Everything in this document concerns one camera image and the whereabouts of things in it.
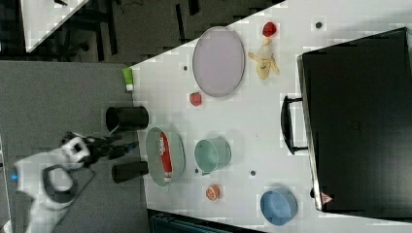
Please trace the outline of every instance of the plastic bowl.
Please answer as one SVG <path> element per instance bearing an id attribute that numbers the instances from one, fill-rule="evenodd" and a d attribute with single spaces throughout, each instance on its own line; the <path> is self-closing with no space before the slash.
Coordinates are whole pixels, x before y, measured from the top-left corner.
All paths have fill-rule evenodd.
<path id="1" fill-rule="evenodd" d="M 170 183 L 164 181 L 164 170 L 159 148 L 161 132 L 166 134 L 169 144 L 170 160 L 172 162 L 172 179 Z M 151 128 L 146 137 L 146 152 L 148 155 L 149 173 L 158 185 L 167 186 L 182 175 L 185 169 L 185 155 L 182 141 L 176 133 L 158 127 Z"/>
<path id="2" fill-rule="evenodd" d="M 297 202 L 285 188 L 265 192 L 260 198 L 260 209 L 266 220 L 274 225 L 285 225 L 297 213 Z"/>
<path id="3" fill-rule="evenodd" d="M 206 139 L 196 144 L 194 158 L 203 173 L 211 173 L 230 162 L 230 146 L 225 139 Z"/>

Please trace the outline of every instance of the black cup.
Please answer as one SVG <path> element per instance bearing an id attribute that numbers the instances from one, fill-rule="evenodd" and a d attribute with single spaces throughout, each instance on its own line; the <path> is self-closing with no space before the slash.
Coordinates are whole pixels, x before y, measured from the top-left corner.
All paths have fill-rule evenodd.
<path id="1" fill-rule="evenodd" d="M 149 124 L 149 113 L 143 106 L 109 108 L 106 112 L 106 126 L 109 132 L 115 128 L 117 132 L 145 129 Z"/>

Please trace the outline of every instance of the blue bowl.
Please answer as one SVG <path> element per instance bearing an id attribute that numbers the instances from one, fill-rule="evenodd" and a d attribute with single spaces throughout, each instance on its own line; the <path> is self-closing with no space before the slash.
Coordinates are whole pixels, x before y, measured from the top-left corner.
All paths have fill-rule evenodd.
<path id="1" fill-rule="evenodd" d="M 285 225 L 297 213 L 297 202 L 285 188 L 265 192 L 260 198 L 260 209 L 266 220 L 274 225 Z"/>

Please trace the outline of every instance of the teal bowl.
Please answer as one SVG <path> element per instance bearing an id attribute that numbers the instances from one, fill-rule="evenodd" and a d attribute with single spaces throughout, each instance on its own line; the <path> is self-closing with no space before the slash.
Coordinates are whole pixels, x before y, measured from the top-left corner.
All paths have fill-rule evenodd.
<path id="1" fill-rule="evenodd" d="M 230 146 L 225 139 L 206 139 L 197 143 L 194 158 L 203 175 L 222 169 L 230 162 Z"/>

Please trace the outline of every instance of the toy fruit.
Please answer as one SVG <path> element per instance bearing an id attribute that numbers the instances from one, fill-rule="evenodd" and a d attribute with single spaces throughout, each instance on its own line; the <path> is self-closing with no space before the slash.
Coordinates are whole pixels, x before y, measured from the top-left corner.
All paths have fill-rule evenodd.
<path id="1" fill-rule="evenodd" d="M 277 28 L 275 24 L 273 22 L 268 22 L 264 25 L 262 34 L 265 37 L 271 37 L 276 31 Z"/>
<path id="2" fill-rule="evenodd" d="M 221 191 L 219 190 L 219 187 L 216 184 L 211 185 L 206 190 L 206 196 L 211 201 L 217 200 L 220 195 L 221 195 Z"/>
<path id="3" fill-rule="evenodd" d="M 266 23 L 262 31 L 265 38 L 257 54 L 248 52 L 248 56 L 257 62 L 257 74 L 262 80 L 269 76 L 270 68 L 272 68 L 274 72 L 279 73 L 278 65 L 273 57 L 272 40 L 270 39 L 270 36 L 275 34 L 276 31 L 277 29 L 274 23 Z"/>
<path id="4" fill-rule="evenodd" d="M 199 92 L 194 92 L 190 95 L 189 97 L 191 104 L 194 107 L 199 106 L 202 103 L 202 96 L 200 95 Z"/>

